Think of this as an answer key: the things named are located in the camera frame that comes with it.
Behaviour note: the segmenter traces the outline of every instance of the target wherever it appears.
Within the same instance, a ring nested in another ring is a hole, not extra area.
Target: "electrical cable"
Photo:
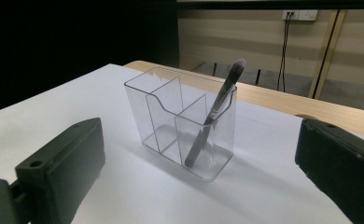
[[[280,71],[278,73],[278,81],[277,81],[277,90],[279,91],[280,86],[280,79],[282,74],[282,81],[283,81],[283,91],[285,92],[285,55],[287,52],[287,35],[289,33],[289,24],[290,20],[292,19],[293,14],[288,12],[287,17],[285,20],[285,27],[284,27],[284,46],[282,49],[282,57],[281,57],[281,65],[280,65]]]

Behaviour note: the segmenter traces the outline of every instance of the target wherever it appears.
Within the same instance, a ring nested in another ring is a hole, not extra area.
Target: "acrylic container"
[[[163,68],[127,81],[124,86],[143,145],[203,180],[214,180],[231,159],[234,145],[236,87],[216,118],[204,124],[222,85]],[[199,147],[192,148],[196,141]]]

